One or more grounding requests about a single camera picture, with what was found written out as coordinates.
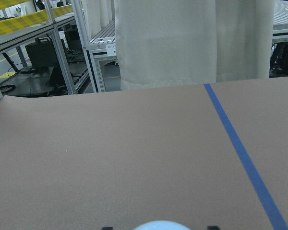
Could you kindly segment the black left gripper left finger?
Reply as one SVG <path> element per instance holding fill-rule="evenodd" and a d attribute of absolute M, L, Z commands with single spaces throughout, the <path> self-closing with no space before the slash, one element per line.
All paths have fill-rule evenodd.
<path fill-rule="evenodd" d="M 101 230 L 113 230 L 113 227 L 105 226 L 105 227 L 102 227 Z"/>

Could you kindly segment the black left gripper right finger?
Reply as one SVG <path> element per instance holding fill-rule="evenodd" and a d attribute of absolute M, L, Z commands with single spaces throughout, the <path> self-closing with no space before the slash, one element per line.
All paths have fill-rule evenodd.
<path fill-rule="evenodd" d="M 218 226 L 207 226 L 207 230 L 218 230 Z"/>

